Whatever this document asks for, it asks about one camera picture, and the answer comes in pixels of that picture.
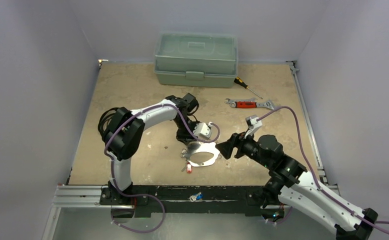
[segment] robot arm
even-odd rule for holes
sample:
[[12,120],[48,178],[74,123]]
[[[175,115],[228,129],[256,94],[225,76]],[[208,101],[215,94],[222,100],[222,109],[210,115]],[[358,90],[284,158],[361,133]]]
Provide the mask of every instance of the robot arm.
[[[162,105],[163,107],[151,109],[152,106],[158,105]],[[122,123],[137,113],[143,113],[137,116],[124,130],[120,131],[118,135],[113,138],[108,149],[109,154],[116,160],[113,165],[115,180],[121,191],[124,191],[132,184],[130,177],[131,157],[139,148],[143,131],[164,121],[174,120],[178,127],[176,139],[186,145],[195,141],[195,139],[186,129],[183,121],[187,123],[190,131],[193,132],[196,137],[209,139],[212,135],[210,125],[189,119],[189,116],[199,108],[198,101],[190,93],[186,94],[183,98],[175,97],[173,95],[168,96],[161,102],[152,106],[134,110],[127,110],[125,107],[113,108],[115,113],[107,115],[109,112],[108,110],[100,118],[98,129],[102,136],[102,140],[106,143]],[[184,119],[178,115],[176,108],[182,113]]]
[[314,177],[306,167],[283,152],[274,135],[263,135],[258,141],[253,133],[262,123],[256,115],[246,118],[248,130],[233,133],[231,138],[216,145],[223,157],[229,159],[233,148],[237,148],[235,158],[248,156],[269,169],[271,179],[263,187],[261,195],[255,196],[263,201],[263,208],[278,199],[279,202],[293,206],[333,232],[338,240],[366,240],[373,228],[351,215],[335,201],[328,198],[327,192],[337,201],[349,206],[358,216],[375,223],[377,213],[372,209],[361,209],[349,203],[323,184],[317,186]]

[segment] white wall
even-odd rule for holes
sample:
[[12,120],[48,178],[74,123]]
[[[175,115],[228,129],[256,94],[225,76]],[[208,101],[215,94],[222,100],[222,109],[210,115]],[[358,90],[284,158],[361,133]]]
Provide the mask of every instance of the white wall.
[[295,60],[328,0],[71,0],[99,59],[153,61],[159,31],[235,34],[242,61]]
[[389,219],[389,1],[331,1],[298,67],[330,181]]
[[0,239],[42,237],[97,64],[67,0],[0,0]]

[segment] wooden board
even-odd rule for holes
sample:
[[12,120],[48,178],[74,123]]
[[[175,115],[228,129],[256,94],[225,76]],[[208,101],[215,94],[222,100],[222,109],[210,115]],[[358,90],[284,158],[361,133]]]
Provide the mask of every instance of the wooden board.
[[[101,140],[97,125],[102,113],[112,107],[139,109],[156,104],[169,95],[183,97],[186,93],[191,93],[200,103],[195,114],[199,121],[214,122],[221,128],[218,142],[226,141],[233,133],[245,131],[246,117],[262,116],[269,112],[266,108],[240,109],[225,104],[226,98],[255,97],[239,85],[232,88],[161,85],[153,69],[153,64],[102,65],[76,151],[70,185],[103,185],[108,182],[111,174],[110,162],[103,154],[105,144]],[[294,109],[299,119],[306,156],[316,171],[305,117],[289,66],[240,64],[238,70],[239,77],[262,95],[264,100],[271,99],[276,106],[284,105]],[[280,110],[262,120],[262,123],[263,127],[255,134],[256,139],[265,134],[275,135],[283,144],[284,152],[306,166],[299,148],[295,121],[288,110]],[[174,122],[167,121],[143,133],[140,147],[131,163],[131,178],[134,184],[264,185],[270,178],[266,168],[246,156],[229,160],[222,157],[211,166],[194,167],[191,174],[182,172],[185,160],[180,156],[185,146],[176,141],[176,131]]]

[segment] red wrench handle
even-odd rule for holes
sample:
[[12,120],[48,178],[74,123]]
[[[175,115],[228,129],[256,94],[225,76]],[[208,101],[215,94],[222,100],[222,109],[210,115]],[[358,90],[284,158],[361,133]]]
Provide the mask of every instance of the red wrench handle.
[[253,109],[257,107],[257,103],[254,101],[238,101],[235,107],[238,109]]

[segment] adjustable wrench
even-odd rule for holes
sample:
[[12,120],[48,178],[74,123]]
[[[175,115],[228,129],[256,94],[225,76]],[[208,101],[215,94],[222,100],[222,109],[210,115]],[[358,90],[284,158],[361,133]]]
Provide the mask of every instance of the adjustable wrench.
[[230,103],[230,107],[239,109],[267,108],[274,110],[274,104],[271,100],[262,103],[255,101],[234,101]]
[[255,102],[256,100],[257,100],[256,97],[252,97],[251,99],[230,99],[230,98],[226,98],[224,103],[231,104],[231,103],[235,103],[235,102]]

